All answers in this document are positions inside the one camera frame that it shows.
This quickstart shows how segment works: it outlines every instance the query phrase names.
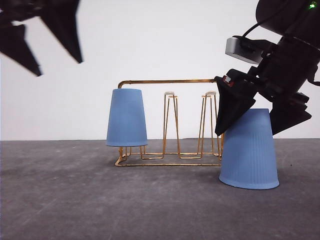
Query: robotic arm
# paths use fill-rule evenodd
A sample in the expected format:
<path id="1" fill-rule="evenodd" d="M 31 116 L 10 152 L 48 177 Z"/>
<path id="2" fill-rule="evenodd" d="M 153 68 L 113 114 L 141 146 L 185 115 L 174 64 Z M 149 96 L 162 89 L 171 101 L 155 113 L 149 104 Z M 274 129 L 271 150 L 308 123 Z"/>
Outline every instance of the robotic arm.
<path id="1" fill-rule="evenodd" d="M 226 54 L 251 64 L 248 73 L 229 70 L 215 77 L 220 93 L 215 132 L 224 133 L 254 103 L 259 93 L 272 102 L 272 133 L 300 124 L 312 116 L 305 110 L 309 97 L 298 92 L 306 80 L 315 81 L 320 62 L 320 0 L 260 0 L 257 24 L 243 36 L 229 38 Z M 278 44 L 251 40 L 255 27 L 282 35 Z"/>
<path id="2" fill-rule="evenodd" d="M 0 52 L 40 76 L 42 73 L 25 41 L 25 25 L 13 25 L 39 16 L 70 55 L 81 63 L 76 12 L 80 0 L 0 0 Z"/>

